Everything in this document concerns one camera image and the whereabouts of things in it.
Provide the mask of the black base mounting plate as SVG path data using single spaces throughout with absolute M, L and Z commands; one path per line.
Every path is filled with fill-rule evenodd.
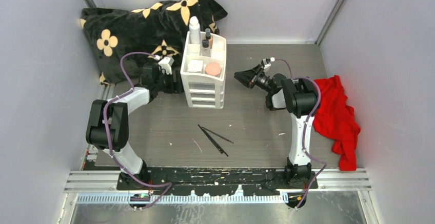
M 164 191 L 170 182 L 168 195 L 232 196 L 238 188 L 243 196 L 272 196 L 281 190 L 306 190 L 318 188 L 317 181 L 306 178 L 287 178 L 284 169 L 275 168 L 157 168 L 149 167 L 147 181 L 155 194 Z

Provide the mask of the red cloth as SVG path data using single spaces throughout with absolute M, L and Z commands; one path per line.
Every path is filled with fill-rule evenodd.
M 321 104 L 313 122 L 314 129 L 333 140 L 331 150 L 340 156 L 339 169 L 357 169 L 356 149 L 361 128 L 355 120 L 354 108 L 347 105 L 348 97 L 340 77 L 316 79 L 321 91 Z

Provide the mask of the black cap clear bottle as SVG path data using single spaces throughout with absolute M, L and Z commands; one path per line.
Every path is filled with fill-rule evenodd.
M 210 41 L 203 39 L 201 43 L 201 56 L 211 57 Z

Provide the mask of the white plastic drawer organizer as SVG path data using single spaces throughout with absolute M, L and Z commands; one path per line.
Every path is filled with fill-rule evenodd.
M 227 42 L 224 37 L 213 33 L 211 35 L 213 37 L 211 57 L 201 56 L 201 44 L 191 44 L 189 32 L 186 35 L 181 78 L 186 101 L 190 108 L 221 109 L 224 106 Z M 192 59 L 204 62 L 202 73 L 187 72 L 187 65 Z M 222 67 L 220 77 L 205 74 L 204 69 L 209 63 L 218 63 Z

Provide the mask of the small cream box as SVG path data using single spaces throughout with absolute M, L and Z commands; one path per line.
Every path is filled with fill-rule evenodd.
M 190 73 L 202 73 L 204 62 L 198 59 L 192 59 L 187 65 L 187 72 Z

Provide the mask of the beige foundation bottle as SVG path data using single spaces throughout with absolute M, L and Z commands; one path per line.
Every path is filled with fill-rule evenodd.
M 213 45 L 213 37 L 209 28 L 205 29 L 205 39 L 209 42 L 209 47 L 211 49 Z

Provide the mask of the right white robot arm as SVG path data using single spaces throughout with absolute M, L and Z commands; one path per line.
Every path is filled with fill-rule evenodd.
M 249 89 L 257 86 L 265 90 L 265 104 L 269 110 L 289 112 L 292 139 L 284 179 L 287 186 L 296 189 L 311 177 L 310 137 L 314 116 L 321 103 L 321 91 L 308 77 L 291 79 L 280 73 L 269 77 L 265 69 L 259 64 L 250 70 L 236 72 L 234 78 Z

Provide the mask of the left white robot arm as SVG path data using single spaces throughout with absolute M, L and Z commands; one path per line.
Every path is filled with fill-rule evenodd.
M 183 91 L 180 67 L 145 64 L 138 82 L 126 94 L 92 102 L 86 142 L 114 159 L 123 180 L 129 179 L 138 190 L 146 188 L 150 182 L 147 165 L 128 143 L 129 114 L 149 104 L 161 92 L 181 94 Z

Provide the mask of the white spray bottle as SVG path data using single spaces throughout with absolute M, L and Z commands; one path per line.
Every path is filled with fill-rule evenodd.
M 189 38 L 191 44 L 200 44 L 201 42 L 201 27 L 196 16 L 192 16 L 189 20 Z

